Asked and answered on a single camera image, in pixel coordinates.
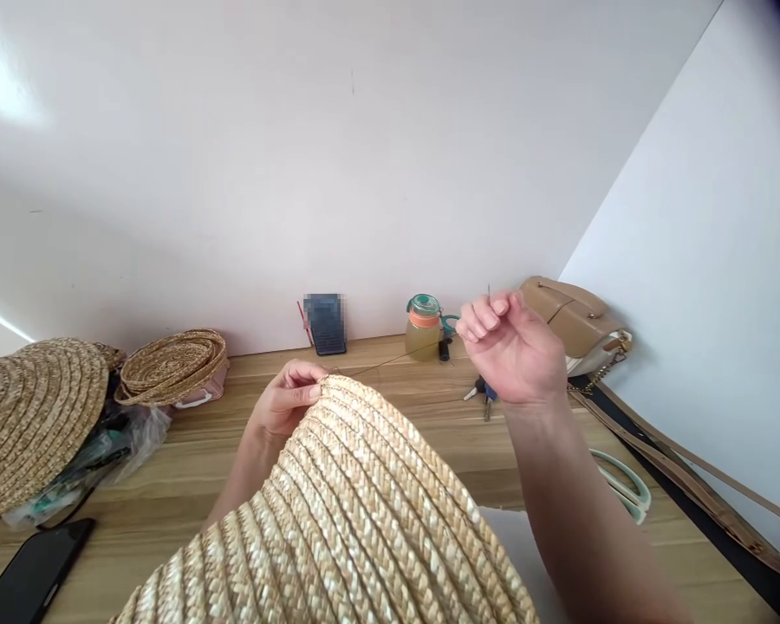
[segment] wooden tabletop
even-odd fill
[[[312,349],[233,358],[223,398],[179,413],[166,442],[145,465],[123,483],[98,490],[78,514],[94,517],[98,526],[45,624],[107,621],[137,585],[190,541],[222,489],[257,397],[295,357],[337,367],[336,372],[381,392],[419,428],[478,504],[523,508],[517,464],[498,405],[486,423],[479,397],[462,401],[477,372],[461,341],[451,345],[447,363],[404,356],[372,370],[367,369],[404,354],[403,336],[351,341],[348,347],[345,355],[324,358]],[[592,414],[574,407],[589,445],[633,468],[651,489],[653,506],[644,531],[695,620],[777,621],[621,442]],[[0,572],[29,535],[11,532],[0,520]]]

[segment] black smartphone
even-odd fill
[[[318,355],[346,353],[347,333],[344,330],[341,295],[306,295],[303,308]]]
[[[26,540],[0,575],[0,622],[38,624],[94,528],[86,518]]]

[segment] pink container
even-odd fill
[[[231,364],[228,359],[217,369],[216,374],[205,384],[205,386],[195,393],[188,394],[184,399],[173,404],[177,409],[188,409],[188,407],[200,406],[208,401],[219,399],[225,390],[225,376]]]

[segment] tan leather handbag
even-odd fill
[[[526,303],[563,342],[569,377],[595,373],[587,391],[627,358],[633,335],[588,290],[540,276],[527,279],[520,290]]]

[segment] finger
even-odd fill
[[[329,371],[320,364],[304,360],[292,360],[283,367],[283,379],[286,387],[312,385],[328,374]]]
[[[509,291],[503,290],[491,298],[491,309],[497,316],[503,316],[509,311]]]
[[[526,305],[520,292],[509,293],[509,311],[506,318],[527,342],[546,342],[551,335],[546,321]]]
[[[472,331],[468,329],[468,326],[465,324],[465,321],[463,321],[462,318],[460,318],[457,321],[457,326],[454,329],[454,331],[457,332],[459,337],[462,338],[463,340],[466,340],[468,342],[477,341],[477,337],[474,335]]]
[[[469,336],[473,336],[472,342],[477,342],[483,338],[488,332],[483,327],[483,324],[477,318],[476,312],[474,312],[474,306],[472,303],[466,303],[459,310],[459,320],[465,322],[465,330]]]
[[[477,315],[477,319],[483,324],[486,331],[496,329],[500,324],[500,317],[491,308],[491,300],[488,295],[482,295],[473,303],[474,314]]]
[[[271,400],[271,408],[275,412],[295,409],[296,407],[312,406],[321,398],[321,387],[317,384],[297,388],[278,388]]]

